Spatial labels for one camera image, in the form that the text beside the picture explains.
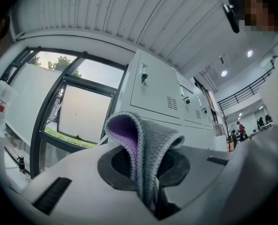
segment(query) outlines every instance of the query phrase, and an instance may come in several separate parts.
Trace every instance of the black mesh grille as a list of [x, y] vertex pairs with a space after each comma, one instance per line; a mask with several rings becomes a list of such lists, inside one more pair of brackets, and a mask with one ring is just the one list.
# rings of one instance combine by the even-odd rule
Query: black mesh grille
[[112, 158], [112, 166], [118, 173], [130, 178], [130, 157], [126, 149], [118, 152]]
[[169, 171], [175, 164], [174, 157], [166, 153], [162, 159], [161, 165], [158, 168], [157, 177], [159, 178], [167, 171]]

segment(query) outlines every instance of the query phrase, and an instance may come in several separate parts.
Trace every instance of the window frame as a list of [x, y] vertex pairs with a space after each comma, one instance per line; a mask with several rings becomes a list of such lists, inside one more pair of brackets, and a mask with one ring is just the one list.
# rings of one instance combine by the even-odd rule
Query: window frame
[[[100, 58], [95, 55], [87, 54], [87, 52], [76, 52], [72, 50], [65, 50], [65, 49], [57, 49], [57, 48], [45, 48], [45, 47], [26, 47], [14, 60], [8, 68], [3, 73], [0, 80], [6, 81], [9, 85], [11, 82], [17, 77], [20, 70], [23, 68], [23, 66], [28, 63], [33, 57], [35, 57], [39, 52], [51, 52], [51, 53], [61, 53], [66, 55], [75, 56], [76, 58], [65, 68], [65, 70], [60, 74], [58, 79], [55, 81], [53, 86], [50, 88], [49, 92], [47, 93], [41, 108], [39, 110], [39, 113], [36, 118], [35, 126], [32, 132], [31, 136], [31, 143], [30, 143], [30, 176], [31, 178], [35, 178], [37, 175], [40, 174], [40, 146], [41, 142], [48, 142], [51, 145], [60, 148], [62, 150], [68, 151], [70, 153], [83, 150], [85, 148], [76, 146], [73, 144], [70, 144], [68, 142], [62, 141], [56, 137], [53, 137], [52, 135], [46, 133], [43, 128], [48, 121], [49, 114], [52, 110], [53, 104], [57, 98], [57, 94], [59, 90], [64, 88], [61, 100], [63, 99], [65, 95], [65, 88], [68, 85], [72, 85], [75, 87], [79, 87], [81, 89], [90, 90], [95, 93], [99, 93], [108, 97], [111, 97], [111, 102], [109, 104], [109, 108], [105, 117], [105, 121], [108, 119], [108, 117], [114, 113], [118, 96], [122, 87], [122, 83], [124, 81], [124, 77], [128, 68], [128, 65], [124, 66], [122, 64], [116, 63], [114, 61]], [[120, 69], [123, 71], [123, 75], [119, 84], [118, 89], [93, 82], [84, 78], [73, 76], [72, 73], [84, 62], [85, 60], [93, 60], [99, 63], [103, 63], [105, 65]], [[16, 67], [16, 71], [12, 74], [12, 76], [9, 78], [9, 72], [12, 67]], [[58, 111], [58, 121], [60, 120], [60, 109]], [[101, 133], [101, 138], [104, 137], [105, 131], [105, 121], [103, 125], [103, 130]]]

